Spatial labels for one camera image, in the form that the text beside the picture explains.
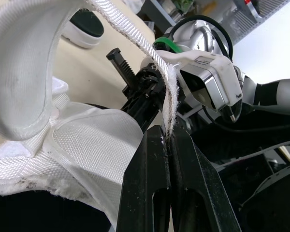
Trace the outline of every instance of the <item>white woven fabric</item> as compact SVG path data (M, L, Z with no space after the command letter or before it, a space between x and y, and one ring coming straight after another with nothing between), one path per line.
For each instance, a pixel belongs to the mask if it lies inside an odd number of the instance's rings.
M0 195L48 190L103 210L115 228L123 173L143 134L126 113L70 102L67 85L52 81L63 27L82 7L101 13L155 63L166 84L163 118L171 135L173 67L110 1L11 1L0 8L0 134L13 140L0 147Z
M109 0L18 0L0 8L0 134L26 140L47 124L56 47L65 23L80 7L97 10L155 63L166 85L163 118L168 139L177 107L176 87L169 78L176 83L176 76L169 75L169 66Z
M46 127L29 140L0 146L0 195L47 190L104 211L115 228L123 174L142 130L120 110L70 102L60 83L53 78L58 114Z

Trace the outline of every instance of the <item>white webbing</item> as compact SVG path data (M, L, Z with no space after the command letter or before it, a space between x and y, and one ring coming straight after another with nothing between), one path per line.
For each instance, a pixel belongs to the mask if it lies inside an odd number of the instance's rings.
M99 12L107 22L120 34L129 39L150 57L157 69L160 71L166 86L166 98L163 105L163 123L165 126L166 140L172 134L175 124L177 108L177 86L175 71L172 65L166 62L156 53L152 45L145 39L136 26L117 9L109 0L85 0L92 10Z

